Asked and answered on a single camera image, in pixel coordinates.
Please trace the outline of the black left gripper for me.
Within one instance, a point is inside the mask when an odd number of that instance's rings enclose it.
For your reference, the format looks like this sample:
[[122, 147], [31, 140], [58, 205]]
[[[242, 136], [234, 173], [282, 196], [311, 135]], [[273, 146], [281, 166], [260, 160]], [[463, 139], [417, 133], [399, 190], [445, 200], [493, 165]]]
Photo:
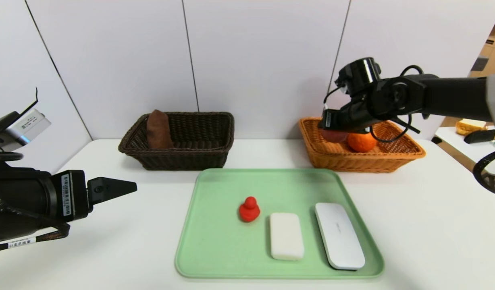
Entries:
[[58, 223], [72, 222], [87, 217], [96, 204], [135, 191], [137, 184], [127, 180], [98, 177], [86, 184], [81, 170], [55, 175], [39, 170], [1, 172], [0, 201], [33, 215], [0, 211], [0, 242], [48, 228], [39, 216]]

